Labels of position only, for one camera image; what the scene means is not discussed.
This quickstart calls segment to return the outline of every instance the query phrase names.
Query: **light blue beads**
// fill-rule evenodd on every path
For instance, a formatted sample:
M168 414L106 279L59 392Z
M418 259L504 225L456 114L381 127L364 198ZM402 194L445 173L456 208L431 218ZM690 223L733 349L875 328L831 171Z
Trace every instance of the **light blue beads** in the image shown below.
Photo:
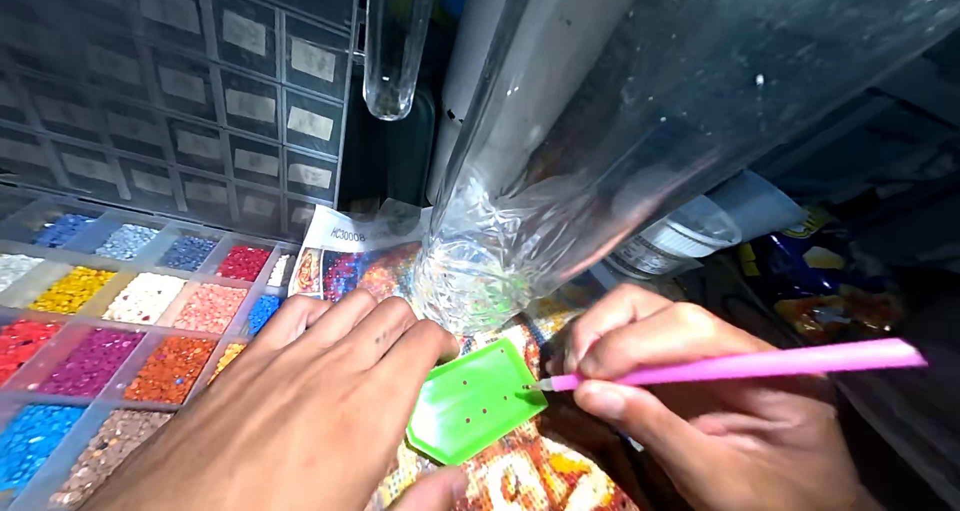
M20 492L77 422L84 408L31 404L0 434L0 491Z
M208 239L184 235L163 253L160 264L181 271L197 271L217 244Z
M247 315L246 322L248 323L247 333L255 335L260 332L260 327L264 325L270 316L281 307L281 298L278 296L260 296L256 300L256 303L253 304L253 308L250 309L249 314Z
M32 243L40 247L56 248L84 230L96 219L85 217L84 215L65 214L56 219L56 222L48 223Z
M112 233L102 247L94 250L93 253L98 256L113 258L117 260L132 260L140 251L150 243L159 230L151 227L144 227L132 223L125 223Z

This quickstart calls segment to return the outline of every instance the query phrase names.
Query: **bead storage box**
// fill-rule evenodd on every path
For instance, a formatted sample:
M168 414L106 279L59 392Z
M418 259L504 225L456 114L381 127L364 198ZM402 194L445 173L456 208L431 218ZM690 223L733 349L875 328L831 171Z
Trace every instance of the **bead storage box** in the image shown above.
M0 218L0 509L76 508L242 352L299 247L16 193Z
M338 197L356 1L0 0L5 180L299 239Z

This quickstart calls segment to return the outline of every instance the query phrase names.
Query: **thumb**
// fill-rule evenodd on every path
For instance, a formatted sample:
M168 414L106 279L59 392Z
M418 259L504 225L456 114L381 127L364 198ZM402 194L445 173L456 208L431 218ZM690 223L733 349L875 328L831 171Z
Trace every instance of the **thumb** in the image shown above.
M586 412L643 443L669 469L694 473L711 447L707 435L644 389L589 380L577 388L573 398Z
M391 511L450 511L467 493L467 476L460 468L440 468L403 491Z

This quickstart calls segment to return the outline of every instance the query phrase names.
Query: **navy blue beads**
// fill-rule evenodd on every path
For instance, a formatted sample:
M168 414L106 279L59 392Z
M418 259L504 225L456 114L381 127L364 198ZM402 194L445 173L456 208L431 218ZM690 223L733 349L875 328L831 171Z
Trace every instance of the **navy blue beads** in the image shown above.
M262 327L267 320L270 320L270 316L281 307L280 302L281 298L278 296L260 296L247 315L246 322L248 323L248 329L246 333L255 335L260 332L260 327Z
M30 404L0 434L0 492L19 493L77 422L84 408Z
M94 220L96 219L68 213L56 219L56 222L46 224L40 234L33 238L33 244L40 247L59 247L83 231Z
M216 242L208 239L185 235L174 241L173 246L164 252L160 264L170 269L197 271L216 245Z

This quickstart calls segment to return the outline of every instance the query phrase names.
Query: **glass tube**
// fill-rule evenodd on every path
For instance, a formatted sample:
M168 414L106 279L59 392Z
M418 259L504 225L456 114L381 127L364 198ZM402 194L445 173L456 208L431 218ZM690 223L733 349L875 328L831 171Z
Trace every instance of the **glass tube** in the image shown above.
M433 0L366 0L363 98L378 119L410 113Z

